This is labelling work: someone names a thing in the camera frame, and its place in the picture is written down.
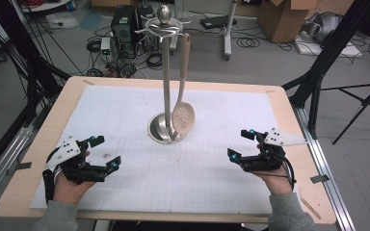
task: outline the wooden table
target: wooden table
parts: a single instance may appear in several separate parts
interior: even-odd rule
[[[41,173],[47,158],[57,145],[70,115],[76,107],[85,86],[121,86],[134,88],[162,88],[160,80],[108,79],[92,77],[70,78],[46,121],[40,128],[23,162],[32,162],[32,167],[18,170],[0,198],[0,217],[36,218],[44,215],[44,210],[30,209]],[[179,82],[172,81],[177,89]],[[275,86],[236,85],[218,83],[187,82],[189,90],[224,90],[266,93],[279,129],[302,136],[299,123],[292,111],[283,88]],[[285,147],[289,160],[299,182],[298,188],[304,210],[311,214],[316,223],[335,223],[336,218],[322,183],[313,184],[310,177],[318,175],[311,154],[305,145]],[[190,213],[144,213],[144,212],[105,212],[79,211],[78,218],[132,219],[160,221],[205,221],[205,222],[266,222],[267,218],[253,215],[190,214]]]

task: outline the slotted spoon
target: slotted spoon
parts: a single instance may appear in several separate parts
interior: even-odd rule
[[[176,133],[180,135],[188,134],[195,123],[195,111],[189,103],[182,102],[182,95],[185,89],[185,80],[188,71],[189,50],[191,46],[191,38],[188,33],[185,33],[182,38],[181,49],[181,69],[179,94],[175,107],[172,112],[172,126]]]

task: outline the metal rail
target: metal rail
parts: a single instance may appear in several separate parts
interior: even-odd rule
[[[41,105],[38,105],[37,115],[42,111]],[[29,123],[27,127],[21,127],[13,137],[11,143],[6,148],[4,154],[0,157],[0,183],[5,177],[7,170],[13,165],[17,156],[23,151],[26,143],[33,135],[35,129],[34,123]]]
[[[320,143],[312,138],[311,133],[307,128],[308,115],[305,109],[296,108],[293,106],[293,111],[300,123],[304,136],[308,140],[308,147],[320,175],[327,175],[330,179],[324,182],[324,188],[326,189],[327,195],[329,196],[331,206],[335,212],[341,230],[355,231],[356,229],[353,225],[353,221],[350,218],[350,214],[347,211],[344,200],[342,199],[338,187],[335,184],[329,164],[327,163],[326,157],[324,156],[323,150],[321,149]]]

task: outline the white paper sheet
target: white paper sheet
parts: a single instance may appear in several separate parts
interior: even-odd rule
[[[172,109],[177,90],[172,90]],[[227,149],[258,154],[242,129],[276,126],[264,93],[185,90],[183,101],[196,112],[194,129],[175,144],[160,144],[147,133],[152,117],[164,110],[163,91],[87,86],[59,143],[104,136],[87,161],[104,166],[121,156],[120,169],[91,188],[80,209],[141,212],[270,214],[263,181],[231,163]],[[31,208],[45,208],[44,186]]]

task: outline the wooden handle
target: wooden handle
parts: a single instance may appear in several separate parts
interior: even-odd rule
[[[181,47],[181,79],[186,78],[188,71],[188,61],[189,61],[189,50],[191,47],[191,37],[188,33],[185,33],[182,38],[182,47]]]

